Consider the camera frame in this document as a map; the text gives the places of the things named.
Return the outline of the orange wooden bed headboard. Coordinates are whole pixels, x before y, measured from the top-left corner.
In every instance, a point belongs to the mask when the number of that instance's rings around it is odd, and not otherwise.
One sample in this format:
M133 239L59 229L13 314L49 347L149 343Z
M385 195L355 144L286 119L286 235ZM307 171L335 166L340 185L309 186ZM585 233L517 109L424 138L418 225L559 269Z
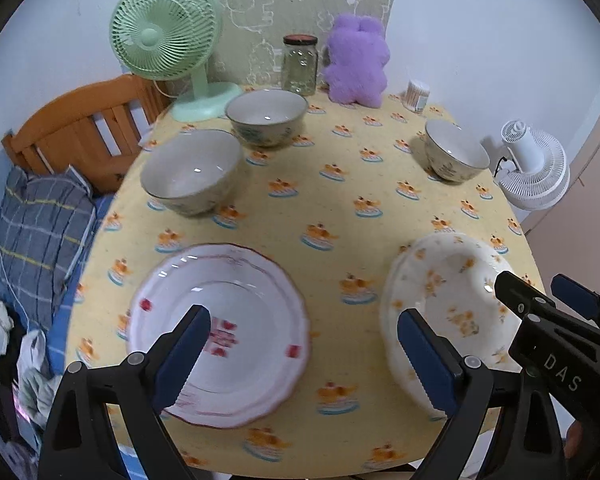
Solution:
M3 136L9 159L37 176L76 168L100 194L116 192L140 154L137 102L151 124L170 100L154 82L125 74L58 96L17 133Z

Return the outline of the purple plush toy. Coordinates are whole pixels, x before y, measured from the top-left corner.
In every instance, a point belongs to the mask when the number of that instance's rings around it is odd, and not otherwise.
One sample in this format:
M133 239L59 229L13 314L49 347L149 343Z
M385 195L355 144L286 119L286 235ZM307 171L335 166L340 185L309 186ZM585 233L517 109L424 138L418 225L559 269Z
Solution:
M390 60L385 27L372 16L340 14L326 42L328 64L323 70L332 102L379 108L388 80Z

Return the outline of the grey plaid pillow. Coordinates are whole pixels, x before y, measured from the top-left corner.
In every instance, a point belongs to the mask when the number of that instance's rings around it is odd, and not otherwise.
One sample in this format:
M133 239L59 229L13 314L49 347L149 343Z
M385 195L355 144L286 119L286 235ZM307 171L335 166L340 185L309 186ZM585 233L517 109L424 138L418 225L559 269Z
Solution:
M91 185L73 166L9 173L0 205L0 280L27 320L49 330L96 220Z

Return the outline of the white plastic bag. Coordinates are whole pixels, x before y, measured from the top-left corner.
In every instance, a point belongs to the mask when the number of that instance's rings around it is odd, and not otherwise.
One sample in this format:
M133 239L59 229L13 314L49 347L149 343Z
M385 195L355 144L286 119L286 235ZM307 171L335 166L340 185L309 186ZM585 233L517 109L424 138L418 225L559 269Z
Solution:
M27 332L17 360L17 398L24 414L36 426L46 427L60 377L53 376L46 360L46 337L42 330Z

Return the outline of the yellow patterned tablecloth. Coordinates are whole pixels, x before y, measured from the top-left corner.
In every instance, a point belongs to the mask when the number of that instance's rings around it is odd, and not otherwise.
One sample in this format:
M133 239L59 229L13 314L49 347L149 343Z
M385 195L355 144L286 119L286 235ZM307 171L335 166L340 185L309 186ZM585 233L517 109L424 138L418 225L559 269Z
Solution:
M391 467L424 456L440 430L394 381L386 360L380 294L392 260L419 237L470 236L534 286L531 249L492 174L440 182L424 153L425 117L395 96L378 110L309 100L291 144L247 148L233 194L208 216L184 218L155 205L140 184L140 154L114 196L76 292L68 361L90 367L128 353L129 310L149 272L201 244L247 247L277 263L306 305L309 342L294 390L275 385L271 414L233 429L192 425L188 396L166 428L194 466L272 478L326 478Z

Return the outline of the grey bowl floral outside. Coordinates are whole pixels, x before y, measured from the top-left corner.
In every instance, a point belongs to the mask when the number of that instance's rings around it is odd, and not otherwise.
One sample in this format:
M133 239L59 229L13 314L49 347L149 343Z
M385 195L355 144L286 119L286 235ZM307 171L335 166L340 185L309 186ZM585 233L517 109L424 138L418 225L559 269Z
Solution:
M308 109L308 101L300 94L261 89L236 96L225 107L225 116L247 144L275 148L300 132Z

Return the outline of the glass jar red lid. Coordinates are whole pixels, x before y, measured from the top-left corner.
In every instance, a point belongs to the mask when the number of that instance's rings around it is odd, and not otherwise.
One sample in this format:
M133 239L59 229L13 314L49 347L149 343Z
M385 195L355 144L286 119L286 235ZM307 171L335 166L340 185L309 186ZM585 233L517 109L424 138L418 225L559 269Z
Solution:
M282 88L312 96L317 81L317 38L311 35L287 35L283 38Z

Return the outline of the blue checked bed sheet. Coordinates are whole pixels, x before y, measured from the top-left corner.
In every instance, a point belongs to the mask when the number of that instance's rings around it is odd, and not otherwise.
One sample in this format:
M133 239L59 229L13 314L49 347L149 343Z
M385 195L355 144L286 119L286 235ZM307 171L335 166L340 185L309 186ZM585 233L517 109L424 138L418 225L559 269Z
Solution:
M106 218L113 199L114 196L112 195L103 195L96 198L96 217L92 226L92 232L87 235L85 247L68 281L67 289L55 313L52 327L46 333L46 356L50 372L53 376L61 374L65 369L67 334L74 298L76 298L76 291L78 290L85 263L90 255L95 235Z

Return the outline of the white plate orange flowers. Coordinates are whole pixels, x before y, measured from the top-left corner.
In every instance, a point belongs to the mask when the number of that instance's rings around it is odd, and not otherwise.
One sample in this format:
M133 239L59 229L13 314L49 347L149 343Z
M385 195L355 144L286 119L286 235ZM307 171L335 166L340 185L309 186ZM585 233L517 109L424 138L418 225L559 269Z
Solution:
M488 244L464 233L432 233L416 240L391 265L380 302L380 328L394 380L433 420L444 414L431 404L398 338L398 318L416 309L458 353L476 356L496 370L518 372L508 355L520 319L498 301L494 282L508 261Z

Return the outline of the white plate red pattern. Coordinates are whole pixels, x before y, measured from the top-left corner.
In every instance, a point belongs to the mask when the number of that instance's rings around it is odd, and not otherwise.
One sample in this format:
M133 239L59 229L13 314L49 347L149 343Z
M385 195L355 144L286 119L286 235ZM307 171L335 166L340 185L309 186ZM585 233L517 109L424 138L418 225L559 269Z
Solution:
M136 290L126 328L129 350L148 351L194 304L209 311L210 335L166 411L221 429L272 413L291 395L310 353L306 307L288 274L234 244L174 252Z

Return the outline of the cotton swab container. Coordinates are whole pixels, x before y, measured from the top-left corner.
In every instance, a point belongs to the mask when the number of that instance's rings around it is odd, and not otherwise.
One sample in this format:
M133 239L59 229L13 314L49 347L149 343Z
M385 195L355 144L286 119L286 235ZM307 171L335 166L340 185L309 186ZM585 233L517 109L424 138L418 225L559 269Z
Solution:
M430 87L422 81L411 79L402 96L403 106L412 113L424 111L430 95Z

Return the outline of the white floor fan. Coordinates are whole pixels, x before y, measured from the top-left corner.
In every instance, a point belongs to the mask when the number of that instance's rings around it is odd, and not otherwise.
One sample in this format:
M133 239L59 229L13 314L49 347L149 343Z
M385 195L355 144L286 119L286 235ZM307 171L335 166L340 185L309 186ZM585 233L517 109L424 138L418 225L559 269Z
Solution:
M520 119L501 128L506 154L494 171L506 200L524 211L555 206L569 188L570 167L562 144L551 134Z

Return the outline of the green desk fan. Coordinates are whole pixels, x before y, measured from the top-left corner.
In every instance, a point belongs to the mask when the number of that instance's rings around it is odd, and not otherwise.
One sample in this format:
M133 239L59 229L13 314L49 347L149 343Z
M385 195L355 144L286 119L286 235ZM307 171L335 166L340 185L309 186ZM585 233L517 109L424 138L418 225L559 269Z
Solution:
M220 0L120 0L109 22L111 49L136 76L152 81L187 78L189 89L174 99L178 122L224 115L242 94L230 81L208 81L208 62L218 45Z

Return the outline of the small white floral bowl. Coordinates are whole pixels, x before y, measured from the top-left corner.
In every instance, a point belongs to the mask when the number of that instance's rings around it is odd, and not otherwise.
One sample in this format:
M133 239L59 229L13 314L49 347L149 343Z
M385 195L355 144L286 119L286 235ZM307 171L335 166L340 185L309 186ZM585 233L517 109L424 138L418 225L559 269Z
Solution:
M425 153L434 173L445 181L463 183L490 166L490 156L470 133L443 119L425 124Z

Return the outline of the large grey bowl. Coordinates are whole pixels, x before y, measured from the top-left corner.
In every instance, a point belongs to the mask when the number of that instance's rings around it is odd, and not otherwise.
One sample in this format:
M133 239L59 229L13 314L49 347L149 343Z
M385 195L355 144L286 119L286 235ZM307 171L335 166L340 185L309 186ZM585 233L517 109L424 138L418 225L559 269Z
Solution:
M219 129L174 136L150 153L140 185L154 200L183 217L198 216L230 195L242 164L242 144Z

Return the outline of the green patterned wall cloth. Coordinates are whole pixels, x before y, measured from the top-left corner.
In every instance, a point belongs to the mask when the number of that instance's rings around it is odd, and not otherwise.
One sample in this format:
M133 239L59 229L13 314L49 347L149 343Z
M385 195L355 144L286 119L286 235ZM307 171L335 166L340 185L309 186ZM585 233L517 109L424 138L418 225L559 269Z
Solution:
M393 0L220 0L221 38L208 62L212 81L277 86L287 35L310 35L324 48L340 14L373 16L388 25Z

